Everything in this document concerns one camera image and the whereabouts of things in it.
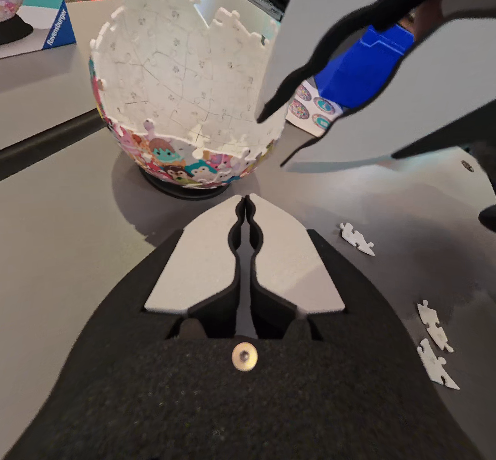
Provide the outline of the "colourful puzzle ball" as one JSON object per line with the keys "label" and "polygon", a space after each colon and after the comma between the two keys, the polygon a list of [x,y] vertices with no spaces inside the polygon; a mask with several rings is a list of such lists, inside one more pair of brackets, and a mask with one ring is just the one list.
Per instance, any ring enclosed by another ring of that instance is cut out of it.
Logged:
{"label": "colourful puzzle ball", "polygon": [[101,118],[121,151],[159,186],[222,193],[280,139],[288,104],[265,122],[256,105],[272,41],[202,0],[123,0],[90,42]]}

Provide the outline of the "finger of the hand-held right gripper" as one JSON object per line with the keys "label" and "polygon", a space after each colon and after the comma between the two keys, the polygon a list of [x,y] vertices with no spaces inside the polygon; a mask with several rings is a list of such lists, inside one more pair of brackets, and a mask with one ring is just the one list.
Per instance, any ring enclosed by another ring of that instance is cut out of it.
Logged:
{"label": "finger of the hand-held right gripper", "polygon": [[293,97],[297,87],[321,72],[368,29],[391,28],[424,0],[290,0],[258,94],[262,123]]}
{"label": "finger of the hand-held right gripper", "polygon": [[302,145],[284,170],[344,170],[494,135],[495,18],[456,18],[416,44],[382,90]]}

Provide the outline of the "row of white puzzle pieces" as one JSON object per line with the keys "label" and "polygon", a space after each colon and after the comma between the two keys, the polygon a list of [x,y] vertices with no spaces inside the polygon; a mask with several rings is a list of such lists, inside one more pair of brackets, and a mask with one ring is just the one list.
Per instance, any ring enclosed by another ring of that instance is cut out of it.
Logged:
{"label": "row of white puzzle pieces", "polygon": [[[363,234],[356,230],[349,222],[340,223],[339,228],[342,239],[344,239],[347,243],[366,255],[371,257],[375,256],[373,251],[375,246],[374,243],[368,242],[364,238]],[[437,311],[430,307],[427,300],[423,300],[421,304],[418,303],[417,310],[419,318],[425,326],[425,330],[429,334],[429,338],[422,339],[417,347],[418,355],[429,379],[432,382],[445,386],[449,389],[460,390],[460,387],[444,369],[446,359],[442,356],[436,356],[431,347],[432,342],[443,352],[454,352],[454,348],[450,346],[448,337],[443,327],[440,325]]]}

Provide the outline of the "colourful puzzle box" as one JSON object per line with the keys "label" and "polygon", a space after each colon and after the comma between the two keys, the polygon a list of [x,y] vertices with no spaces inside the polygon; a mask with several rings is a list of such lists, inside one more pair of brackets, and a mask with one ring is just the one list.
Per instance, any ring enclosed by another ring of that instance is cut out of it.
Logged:
{"label": "colourful puzzle box", "polygon": [[1,59],[74,43],[65,0],[1,0]]}

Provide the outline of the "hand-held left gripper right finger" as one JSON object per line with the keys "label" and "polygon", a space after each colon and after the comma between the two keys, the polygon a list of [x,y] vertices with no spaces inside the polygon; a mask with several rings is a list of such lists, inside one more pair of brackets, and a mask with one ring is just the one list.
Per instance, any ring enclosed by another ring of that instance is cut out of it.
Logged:
{"label": "hand-held left gripper right finger", "polygon": [[293,215],[249,194],[251,317],[259,338],[281,338],[293,320],[341,313],[345,303]]}

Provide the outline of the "black ball stand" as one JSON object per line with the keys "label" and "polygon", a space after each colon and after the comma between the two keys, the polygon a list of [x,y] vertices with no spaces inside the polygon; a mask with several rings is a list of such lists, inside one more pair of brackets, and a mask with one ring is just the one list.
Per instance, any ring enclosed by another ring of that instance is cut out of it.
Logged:
{"label": "black ball stand", "polygon": [[161,180],[157,177],[152,176],[150,173],[146,172],[142,168],[139,168],[139,172],[142,177],[152,185],[152,187],[162,194],[176,198],[178,200],[197,202],[205,201],[211,198],[215,198],[223,194],[229,189],[231,184],[225,186],[218,186],[208,189],[199,188],[187,188],[186,186],[181,186],[178,184],[173,184],[171,181]]}

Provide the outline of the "white puzzle leaflet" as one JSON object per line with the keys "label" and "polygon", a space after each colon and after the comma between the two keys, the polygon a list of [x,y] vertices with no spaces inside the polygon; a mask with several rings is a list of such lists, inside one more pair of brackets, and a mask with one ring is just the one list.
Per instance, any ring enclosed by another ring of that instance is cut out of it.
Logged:
{"label": "white puzzle leaflet", "polygon": [[319,138],[342,114],[343,110],[338,104],[321,97],[318,90],[305,80],[298,86],[288,105],[286,121]]}

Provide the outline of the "blue plastic bin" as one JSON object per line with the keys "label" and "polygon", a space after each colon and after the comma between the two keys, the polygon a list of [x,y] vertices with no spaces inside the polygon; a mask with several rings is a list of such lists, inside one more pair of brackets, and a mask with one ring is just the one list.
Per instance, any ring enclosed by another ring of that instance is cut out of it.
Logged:
{"label": "blue plastic bin", "polygon": [[413,42],[414,35],[399,24],[382,32],[370,26],[314,76],[319,95],[347,109],[361,106],[380,91]]}

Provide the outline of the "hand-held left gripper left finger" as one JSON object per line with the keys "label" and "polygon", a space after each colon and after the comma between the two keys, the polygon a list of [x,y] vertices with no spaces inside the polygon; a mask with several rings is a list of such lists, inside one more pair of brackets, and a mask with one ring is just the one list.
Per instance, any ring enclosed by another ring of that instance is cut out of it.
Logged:
{"label": "hand-held left gripper left finger", "polygon": [[244,220],[245,198],[233,195],[183,228],[144,310],[197,319],[207,336],[234,336]]}

